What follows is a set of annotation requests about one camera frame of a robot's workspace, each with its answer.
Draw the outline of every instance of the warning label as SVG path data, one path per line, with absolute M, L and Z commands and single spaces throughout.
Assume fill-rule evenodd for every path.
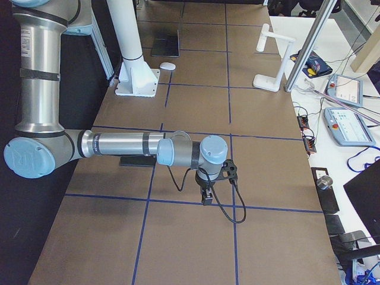
M 21 56 L 31 57 L 31 30 L 21 30 Z

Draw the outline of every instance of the black wall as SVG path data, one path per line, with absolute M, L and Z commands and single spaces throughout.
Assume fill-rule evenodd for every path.
M 93 1 L 113 66 L 120 58 L 106 1 Z M 0 149 L 14 138 L 20 93 L 20 26 L 11 4 L 0 1 Z M 65 128 L 88 129 L 107 89 L 90 36 L 62 36 L 59 119 Z M 27 284 L 66 191 L 76 161 L 40 179 L 24 179 L 0 156 L 0 284 Z

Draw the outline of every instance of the device screen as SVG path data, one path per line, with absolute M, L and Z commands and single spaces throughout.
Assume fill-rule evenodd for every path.
M 332 110 L 335 121 L 346 141 L 371 141 L 367 132 L 363 129 L 362 122 L 359 118 L 349 110 L 336 109 Z
M 337 76 L 337 87 L 335 96 L 338 99 L 359 103 L 359 81 Z

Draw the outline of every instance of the white desk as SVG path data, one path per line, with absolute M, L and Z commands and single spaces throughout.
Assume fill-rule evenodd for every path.
M 271 24 L 275 33 L 296 38 L 296 42 L 294 43 L 293 47 L 294 53 L 297 53 L 298 50 L 302 48 L 303 42 L 309 33 L 313 21 L 314 19 L 310 18 L 271 17 Z M 277 46 L 281 57 L 283 57 L 285 53 L 286 43 L 278 40 Z M 335 20 L 328 20 L 321 35 L 316 41 L 314 51 L 325 61 L 336 61 L 338 59 L 347 57 L 347 54 L 351 54 L 350 45 L 347 43 L 347 40 L 343 36 Z M 350 77 L 358 77 L 362 75 L 353 72 L 350 68 L 350 64 L 354 58 L 355 56 L 353 55 L 349 59 L 349 62 L 344 70 L 344 75 Z M 344 61 L 341 66 L 340 62 L 331 63 L 329 65 L 333 68 L 334 72 L 337 71 L 338 74 L 341 74 L 345 63 L 346 61 Z M 293 68 L 293 65 L 293 63 L 289 63 L 287 65 L 287 78 Z M 297 84 L 301 88 L 307 87 L 307 85 L 304 83 L 305 78 L 307 78 L 307 76 L 302 73 L 297 81 Z M 363 94 L 370 96 L 379 96 L 378 92 L 374 88 L 367 75 L 364 75 L 360 79 L 362 79 L 364 83 Z M 324 76 L 313 79 L 312 82 L 315 84 L 317 90 L 323 92 L 327 84 L 327 80 L 328 76 Z M 294 102 L 298 102 L 302 107 L 307 109 L 309 113 L 316 113 L 319 111 L 319 98 L 319 96 L 312 93 L 302 94 L 295 89 L 292 91 L 292 100 Z M 376 110 L 377 112 L 380 111 L 380 100 L 364 99 L 363 105 L 364 107 Z M 333 106 L 333 104 L 325 100 L 323 108 Z M 374 116 L 369 112 L 364 113 L 370 116 Z M 310 128 L 315 133 L 317 133 L 317 121 L 318 115 L 312 115 L 309 117 Z M 373 125 L 372 122 L 366 121 L 366 123 L 367 125 Z M 377 142 L 376 146 L 380 146 L 380 127 L 372 128 L 370 131 Z M 310 156 L 309 164 L 311 167 L 327 168 L 330 176 L 334 180 L 334 193 L 340 208 L 340 212 L 338 214 L 345 231 L 353 232 L 355 230 L 362 230 L 366 235 L 369 236 L 368 231 L 355 212 L 343 188 L 343 185 L 346 182 L 357 175 L 357 173 L 349 170 L 349 168 L 346 166 L 346 161 L 349 157 L 355 155 L 362 149 L 363 147 L 339 147 L 329 133 L 322 114 L 319 120 L 319 131 L 316 140 L 317 153 Z M 355 159 L 355 161 L 353 160 L 351 165 L 355 169 L 363 169 L 363 163 L 373 162 L 374 157 L 379 154 L 380 153 L 374 150 L 368 150 L 367 152 L 364 152 L 358 159 Z

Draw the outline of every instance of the white stand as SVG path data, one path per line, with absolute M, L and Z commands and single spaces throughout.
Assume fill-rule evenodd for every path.
M 261 29 L 261 34 L 259 41 L 257 43 L 256 50 L 258 52 L 263 52 L 265 48 L 265 43 L 267 42 L 267 37 L 274 37 L 276 39 L 282 39 L 286 40 L 288 42 L 284 58 L 281 63 L 280 70 L 277 73 L 276 77 L 269 77 L 261 74 L 257 74 L 255 76 L 255 79 L 253 81 L 253 86 L 260 88 L 260 89 L 265 89 L 273 92 L 277 92 L 280 89 L 280 83 L 281 83 L 281 78 L 283 77 L 285 66 L 287 64 L 287 61 L 290 56 L 290 52 L 292 51 L 293 43 L 296 41 L 296 39 L 293 39 L 291 37 L 286 37 L 282 36 L 280 34 L 275 34 L 269 31 L 269 25 L 264 24 L 262 25 Z
M 107 0 L 123 63 L 115 93 L 121 96 L 154 97 L 160 70 L 144 61 L 132 0 Z

